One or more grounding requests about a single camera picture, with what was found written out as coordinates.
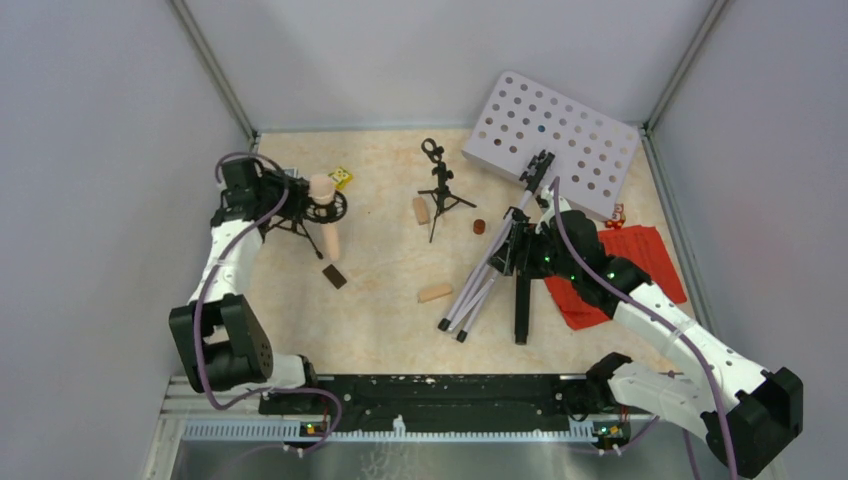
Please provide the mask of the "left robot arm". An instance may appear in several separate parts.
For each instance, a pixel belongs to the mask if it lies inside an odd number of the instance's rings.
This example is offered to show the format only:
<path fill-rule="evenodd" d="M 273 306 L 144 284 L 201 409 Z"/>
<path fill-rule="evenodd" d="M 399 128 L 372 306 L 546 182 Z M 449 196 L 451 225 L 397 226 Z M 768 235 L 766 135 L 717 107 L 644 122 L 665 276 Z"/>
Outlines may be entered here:
<path fill-rule="evenodd" d="M 246 297 L 274 220 L 300 218 L 308 186 L 270 158 L 247 152 L 225 155 L 215 178 L 221 192 L 207 263 L 188 303 L 168 319 L 185 374 L 198 393 L 280 387 L 292 410 L 308 413 L 321 397 L 308 360 L 274 354 Z"/>

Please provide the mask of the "silver music stand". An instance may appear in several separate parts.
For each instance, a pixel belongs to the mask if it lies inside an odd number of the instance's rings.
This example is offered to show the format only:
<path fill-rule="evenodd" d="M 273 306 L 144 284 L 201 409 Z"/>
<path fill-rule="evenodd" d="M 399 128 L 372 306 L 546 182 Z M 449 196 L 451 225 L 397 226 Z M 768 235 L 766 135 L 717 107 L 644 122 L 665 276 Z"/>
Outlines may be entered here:
<path fill-rule="evenodd" d="M 620 121 L 517 72 L 502 73 L 462 153 L 522 184 L 524 192 L 504 214 L 439 330 L 465 341 L 496 280 L 516 280 L 516 275 L 503 276 L 487 263 L 495 243 L 505 239 L 514 221 L 537 224 L 568 210 L 584 213 L 594 224 L 609 219 L 637 140 L 636 130 Z M 541 212 L 536 196 L 547 185 L 555 200 L 551 210 Z"/>

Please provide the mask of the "toy microphone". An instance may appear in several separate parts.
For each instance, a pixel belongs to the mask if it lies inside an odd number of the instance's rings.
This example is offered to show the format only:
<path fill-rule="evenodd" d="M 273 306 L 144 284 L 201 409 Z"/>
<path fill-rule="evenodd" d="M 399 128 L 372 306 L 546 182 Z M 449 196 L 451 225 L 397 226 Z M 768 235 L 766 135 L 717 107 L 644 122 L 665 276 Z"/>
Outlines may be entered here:
<path fill-rule="evenodd" d="M 323 259 L 328 255 L 331 261 L 341 257 L 341 240 L 337 223 L 342 220 L 348 210 L 348 202 L 344 194 L 337 190 L 327 175 L 313 175 L 304 178 L 309 182 L 309 198 L 305 221 L 295 223 L 288 220 L 273 219 L 269 229 L 280 229 L 293 235 L 305 238 L 312 247 L 316 257 Z M 310 234 L 307 224 L 315 224 L 321 228 L 323 246 L 319 247 Z"/>

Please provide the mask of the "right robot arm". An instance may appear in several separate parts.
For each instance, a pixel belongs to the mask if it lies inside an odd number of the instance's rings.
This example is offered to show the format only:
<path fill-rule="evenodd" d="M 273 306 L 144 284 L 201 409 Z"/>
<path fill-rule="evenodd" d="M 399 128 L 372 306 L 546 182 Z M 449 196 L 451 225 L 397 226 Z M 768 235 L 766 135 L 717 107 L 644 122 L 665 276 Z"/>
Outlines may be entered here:
<path fill-rule="evenodd" d="M 487 263 L 505 276 L 570 282 L 585 304 L 649 342 L 685 375 L 673 380 L 609 354 L 587 374 L 594 409 L 624 404 L 649 411 L 703 440 L 745 478 L 758 476 L 802 432 L 800 377 L 787 367 L 770 371 L 705 330 L 638 264 L 607 252 L 584 213 L 514 223 Z"/>

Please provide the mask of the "black microphone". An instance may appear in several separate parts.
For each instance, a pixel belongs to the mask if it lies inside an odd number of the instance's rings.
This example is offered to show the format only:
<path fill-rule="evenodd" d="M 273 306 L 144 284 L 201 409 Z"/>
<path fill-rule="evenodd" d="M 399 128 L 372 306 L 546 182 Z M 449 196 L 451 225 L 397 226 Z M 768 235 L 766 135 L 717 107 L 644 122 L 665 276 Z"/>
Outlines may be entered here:
<path fill-rule="evenodd" d="M 526 345 L 529 336 L 532 279 L 518 272 L 515 286 L 514 343 Z"/>

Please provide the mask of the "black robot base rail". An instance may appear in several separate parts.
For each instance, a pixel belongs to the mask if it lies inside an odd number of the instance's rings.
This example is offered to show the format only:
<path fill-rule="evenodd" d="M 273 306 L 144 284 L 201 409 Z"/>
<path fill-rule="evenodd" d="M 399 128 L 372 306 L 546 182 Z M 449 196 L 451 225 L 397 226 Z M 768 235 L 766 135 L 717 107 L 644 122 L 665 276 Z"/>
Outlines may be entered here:
<path fill-rule="evenodd" d="M 565 432 L 578 421 L 621 424 L 640 410 L 617 403 L 582 375 L 334 375 L 317 392 L 269 394 L 262 415 L 330 422 L 342 404 L 339 433 L 383 432 L 401 419 L 411 433 Z"/>

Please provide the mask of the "red sheet music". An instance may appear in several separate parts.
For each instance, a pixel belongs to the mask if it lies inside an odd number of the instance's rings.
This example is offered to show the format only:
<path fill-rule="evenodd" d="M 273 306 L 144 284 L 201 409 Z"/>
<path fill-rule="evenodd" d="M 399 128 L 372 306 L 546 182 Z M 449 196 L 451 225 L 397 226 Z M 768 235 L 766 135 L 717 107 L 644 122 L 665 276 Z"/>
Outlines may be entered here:
<path fill-rule="evenodd" d="M 630 294 L 639 279 L 650 279 L 676 305 L 687 302 L 683 284 L 673 266 L 670 254 L 655 227 L 636 225 L 619 230 L 603 230 L 599 240 L 605 252 L 616 257 L 612 266 L 599 274 L 607 282 Z M 583 330 L 609 320 L 605 312 L 584 301 L 571 282 L 560 277 L 548 277 L 545 286 L 565 323 L 573 330 Z"/>

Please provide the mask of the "small black tripod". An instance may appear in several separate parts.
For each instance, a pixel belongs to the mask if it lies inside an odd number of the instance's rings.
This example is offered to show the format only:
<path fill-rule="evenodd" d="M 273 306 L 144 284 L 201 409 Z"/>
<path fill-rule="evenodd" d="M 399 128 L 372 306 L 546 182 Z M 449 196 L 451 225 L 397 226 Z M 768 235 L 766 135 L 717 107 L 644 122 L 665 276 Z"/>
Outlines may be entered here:
<path fill-rule="evenodd" d="M 434 164 L 431 174 L 437 179 L 437 186 L 434 189 L 417 191 L 419 195 L 429 195 L 433 199 L 436 207 L 429 236 L 429 242 L 432 242 L 437 220 L 442 214 L 451 210 L 458 204 L 464 204 L 471 208 L 476 208 L 477 205 L 455 195 L 450 190 L 448 183 L 454 178 L 454 173 L 448 168 L 443 159 L 445 149 L 442 146 L 438 145 L 432 138 L 425 138 L 421 142 L 421 150 L 428 157 L 430 162 Z"/>

